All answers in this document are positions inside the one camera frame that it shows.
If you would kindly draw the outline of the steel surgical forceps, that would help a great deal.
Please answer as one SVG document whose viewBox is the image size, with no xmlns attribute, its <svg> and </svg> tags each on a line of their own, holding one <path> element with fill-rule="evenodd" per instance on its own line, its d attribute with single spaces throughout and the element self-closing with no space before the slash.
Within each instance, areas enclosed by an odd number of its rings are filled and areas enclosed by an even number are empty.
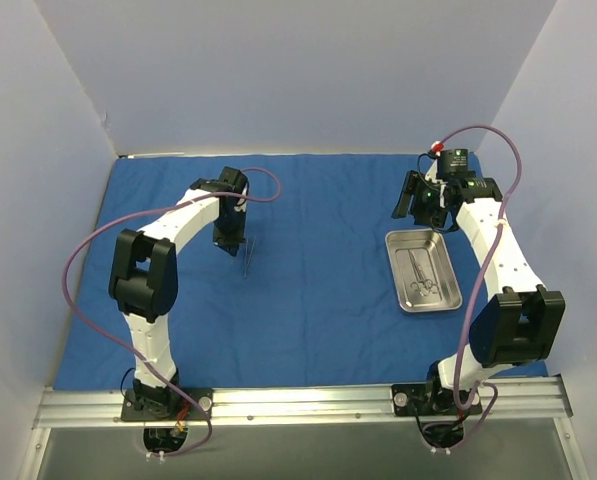
<svg viewBox="0 0 597 480">
<path fill-rule="evenodd" d="M 254 253 L 255 244 L 256 244 L 255 236 L 251 236 L 246 239 L 245 256 L 244 256 L 244 270 L 243 270 L 244 278 L 246 278 L 248 276 L 248 272 L 250 269 L 250 265 L 251 265 L 252 257 L 253 257 L 253 253 Z"/>
</svg>

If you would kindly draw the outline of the stainless steel instrument tray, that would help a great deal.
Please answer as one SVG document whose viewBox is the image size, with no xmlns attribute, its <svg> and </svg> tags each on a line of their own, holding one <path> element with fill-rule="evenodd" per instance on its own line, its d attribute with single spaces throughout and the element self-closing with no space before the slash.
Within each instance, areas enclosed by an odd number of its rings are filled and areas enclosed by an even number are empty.
<svg viewBox="0 0 597 480">
<path fill-rule="evenodd" d="M 457 310 L 462 294 L 444 238 L 431 229 L 394 230 L 385 236 L 387 256 L 401 309 L 409 314 Z M 439 285 L 438 295 L 421 296 L 410 284 L 414 280 L 408 251 L 426 250 Z"/>
</svg>

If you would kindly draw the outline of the steel hemostat clamp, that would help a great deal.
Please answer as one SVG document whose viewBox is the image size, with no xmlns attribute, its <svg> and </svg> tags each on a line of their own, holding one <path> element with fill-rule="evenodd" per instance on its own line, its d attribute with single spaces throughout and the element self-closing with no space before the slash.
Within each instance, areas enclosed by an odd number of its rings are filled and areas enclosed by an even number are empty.
<svg viewBox="0 0 597 480">
<path fill-rule="evenodd" d="M 428 290 L 428 295 L 438 295 L 439 294 L 439 285 L 437 276 L 435 274 L 433 263 L 431 261 L 430 254 L 423 249 L 415 249 L 413 251 L 415 258 L 422 270 L 423 276 L 426 280 L 426 286 Z"/>
</svg>

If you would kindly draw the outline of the blue surgical cloth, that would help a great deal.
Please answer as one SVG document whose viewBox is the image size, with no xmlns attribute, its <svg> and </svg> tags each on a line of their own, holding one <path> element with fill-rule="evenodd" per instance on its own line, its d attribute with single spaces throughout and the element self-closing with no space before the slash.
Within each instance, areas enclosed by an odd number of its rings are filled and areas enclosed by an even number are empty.
<svg viewBox="0 0 597 480">
<path fill-rule="evenodd" d="M 463 309 L 409 314 L 397 299 L 385 236 L 415 155 L 121 158 L 112 168 L 86 257 L 53 386 L 119 386 L 134 359 L 128 326 L 108 284 L 115 241 L 150 212 L 176 203 L 197 179 L 245 169 L 254 201 L 231 256 L 204 229 L 178 258 L 179 293 L 169 316 L 171 350 L 185 386 L 304 387 L 421 381 L 456 351 Z"/>
</svg>

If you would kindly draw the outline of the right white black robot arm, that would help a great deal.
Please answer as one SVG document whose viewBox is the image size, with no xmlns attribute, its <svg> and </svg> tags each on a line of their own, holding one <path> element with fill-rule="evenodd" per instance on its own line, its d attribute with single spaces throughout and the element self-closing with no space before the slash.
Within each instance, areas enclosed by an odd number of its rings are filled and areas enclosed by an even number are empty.
<svg viewBox="0 0 597 480">
<path fill-rule="evenodd" d="M 436 144 L 424 155 L 430 169 L 406 174 L 391 216 L 462 232 L 479 265 L 457 351 L 431 366 L 421 390 L 425 406 L 442 413 L 454 404 L 466 409 L 495 374 L 546 359 L 566 303 L 529 266 L 507 219 L 509 194 L 470 169 L 468 151 Z M 481 290 L 487 303 L 477 311 Z"/>
</svg>

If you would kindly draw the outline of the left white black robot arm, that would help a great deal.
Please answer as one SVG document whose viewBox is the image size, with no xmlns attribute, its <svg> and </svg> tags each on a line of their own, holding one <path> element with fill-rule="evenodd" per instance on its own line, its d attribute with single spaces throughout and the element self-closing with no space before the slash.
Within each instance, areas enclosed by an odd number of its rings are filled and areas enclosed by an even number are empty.
<svg viewBox="0 0 597 480">
<path fill-rule="evenodd" d="M 116 239 L 109 295 L 116 301 L 136 354 L 133 389 L 157 419 L 172 417 L 180 405 L 178 368 L 172 358 L 168 314 L 178 295 L 177 255 L 205 227 L 213 244 L 236 256 L 245 242 L 249 190 L 245 173 L 225 167 L 217 179 L 194 182 L 176 204 L 139 230 Z"/>
</svg>

